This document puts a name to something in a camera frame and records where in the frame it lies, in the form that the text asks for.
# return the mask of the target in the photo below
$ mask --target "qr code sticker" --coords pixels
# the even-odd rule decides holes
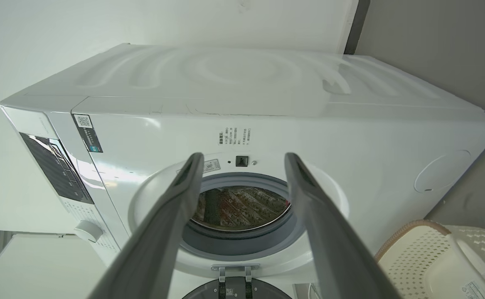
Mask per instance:
[[[75,114],[74,118],[76,119],[76,124],[78,125],[78,127],[88,127],[90,129],[93,128],[89,115]]]

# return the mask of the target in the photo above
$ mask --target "washing machine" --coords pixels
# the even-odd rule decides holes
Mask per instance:
[[[76,232],[109,265],[189,155],[204,154],[170,298],[212,265],[293,296],[315,282],[290,207],[296,153],[368,250],[423,218],[485,148],[485,112],[367,56],[123,44],[1,102]]]

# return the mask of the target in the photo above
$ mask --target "barcode sticker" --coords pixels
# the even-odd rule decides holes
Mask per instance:
[[[76,124],[78,127],[88,127],[89,129],[93,128],[89,115],[75,114],[74,118],[76,119]]]
[[[204,173],[214,172],[215,170],[220,170],[220,163],[218,163],[218,159],[212,159],[204,162]],[[179,174],[179,172],[181,172],[181,169],[176,170],[177,174]]]

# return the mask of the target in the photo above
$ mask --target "washing machine top panel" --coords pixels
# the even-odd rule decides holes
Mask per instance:
[[[480,109],[371,57],[276,49],[119,45],[23,92],[99,97],[96,109],[119,113],[314,117],[333,103]]]

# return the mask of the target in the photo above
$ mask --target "white laundry basket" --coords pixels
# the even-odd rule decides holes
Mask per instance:
[[[375,259],[404,299],[485,299],[485,229],[414,221]]]

